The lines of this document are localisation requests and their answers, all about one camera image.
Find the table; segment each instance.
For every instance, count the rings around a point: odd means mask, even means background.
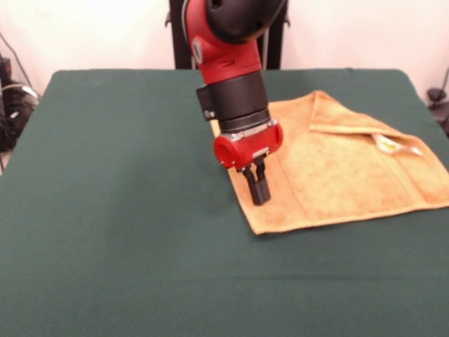
[[[449,142],[396,70],[266,73]],[[194,71],[58,72],[0,178],[0,336],[449,335],[449,209],[256,237]]]

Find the label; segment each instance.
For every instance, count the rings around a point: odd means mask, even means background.
[[[379,133],[374,133],[371,136],[373,137],[373,140],[375,141],[379,150],[387,154],[396,154],[398,152],[409,152],[412,154],[416,154],[418,156],[422,156],[422,152],[417,147],[404,146]]]

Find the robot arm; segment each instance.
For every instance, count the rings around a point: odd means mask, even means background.
[[[255,205],[271,198],[264,158],[283,141],[282,128],[268,109],[257,38],[285,2],[185,0],[182,14],[185,38],[204,81],[197,90],[203,115],[220,126],[215,156],[226,169],[242,172]]]

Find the towel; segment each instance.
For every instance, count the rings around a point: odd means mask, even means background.
[[[251,230],[281,233],[449,206],[449,173],[419,138],[351,111],[322,91],[270,103],[284,144],[266,159],[272,199],[254,206],[229,170]],[[220,129],[211,122],[213,133]]]

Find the white wall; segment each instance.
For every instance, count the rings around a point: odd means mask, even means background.
[[[448,0],[290,2],[283,68],[399,68],[422,98],[441,85],[449,66]],[[168,0],[115,3],[0,0],[0,30],[41,92],[61,69],[173,69],[171,31],[163,26]]]

